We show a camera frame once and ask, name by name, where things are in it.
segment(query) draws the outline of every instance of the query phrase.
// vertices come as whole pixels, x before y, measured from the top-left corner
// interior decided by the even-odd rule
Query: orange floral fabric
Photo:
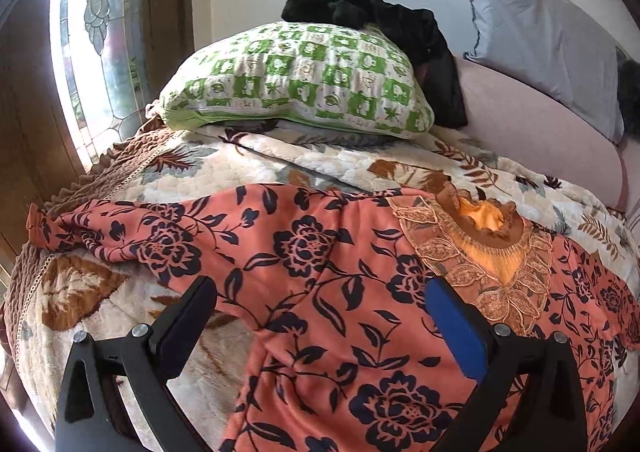
[[[404,210],[389,204],[399,196],[412,199]],[[401,229],[437,226],[437,211],[425,207],[433,201],[415,190],[250,185],[165,205],[91,201],[55,220],[32,207],[28,228],[38,247],[138,260],[178,292],[200,275],[216,282],[217,309],[255,332],[222,452],[417,452],[433,446],[474,388],[424,311],[424,282],[434,276],[424,259],[448,273],[449,260],[464,255],[435,232],[423,252]],[[614,346],[638,347],[640,308],[598,258],[555,234],[539,240],[527,262],[536,273],[548,269],[549,281],[520,279],[548,288],[543,303],[532,303],[531,334],[569,336],[595,451],[611,432]],[[541,291],[530,292],[545,295],[535,285]],[[514,382],[484,450],[501,440],[521,392]]]

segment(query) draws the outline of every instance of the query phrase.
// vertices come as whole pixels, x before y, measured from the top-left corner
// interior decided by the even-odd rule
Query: brown ruffled edge
[[[88,174],[80,176],[78,183],[60,190],[57,196],[44,205],[44,211],[53,218],[75,210],[92,199],[106,197],[129,175],[138,170],[155,149],[165,143],[174,132],[165,127],[159,117],[151,118],[136,133],[136,136],[122,143],[116,143],[100,157]],[[18,338],[18,323],[33,280],[44,265],[50,252],[36,248],[30,242],[18,255],[4,296],[4,320],[0,317],[0,343],[15,356],[15,342]]]

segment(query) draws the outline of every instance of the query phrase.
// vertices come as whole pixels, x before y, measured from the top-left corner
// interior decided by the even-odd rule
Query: window
[[[143,122],[148,84],[140,0],[50,0],[60,102],[85,170]]]

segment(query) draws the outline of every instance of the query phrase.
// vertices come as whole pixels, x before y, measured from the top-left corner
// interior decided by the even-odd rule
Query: black cloth
[[[618,66],[618,104],[625,134],[640,141],[640,64],[634,60]]]
[[[282,19],[287,22],[335,24],[363,29],[368,22],[409,57],[414,71],[426,77],[420,82],[433,109],[436,125],[458,128],[466,125],[465,103],[458,68],[447,41],[438,29],[433,12],[409,9],[383,0],[288,0]]]

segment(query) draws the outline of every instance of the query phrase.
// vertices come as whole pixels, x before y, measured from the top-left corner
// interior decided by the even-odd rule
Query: bed
[[[269,129],[262,125],[258,131]],[[637,246],[624,224],[588,191],[478,148],[476,141],[454,130],[434,128],[413,143],[357,146],[359,138],[341,134],[328,144],[290,125],[263,134],[213,125],[195,132],[160,128],[127,142],[91,183],[63,191],[47,208],[60,215],[99,197],[174,202],[249,183],[345,192],[396,187],[437,191],[450,180],[475,197],[513,200],[527,217],[549,229],[570,231],[638,294]],[[592,232],[587,219],[601,226],[604,236]],[[54,424],[73,334],[84,329],[96,339],[120,336],[132,325],[151,323],[176,297],[139,264],[104,265],[81,250],[53,255],[30,244],[23,249],[7,298],[6,329],[18,373],[48,427]],[[234,409],[250,343],[242,323],[216,315],[183,374],[170,382],[176,400],[213,448]],[[619,423],[638,391],[638,354],[618,355],[613,363]],[[143,444],[158,450],[126,380],[119,384]]]

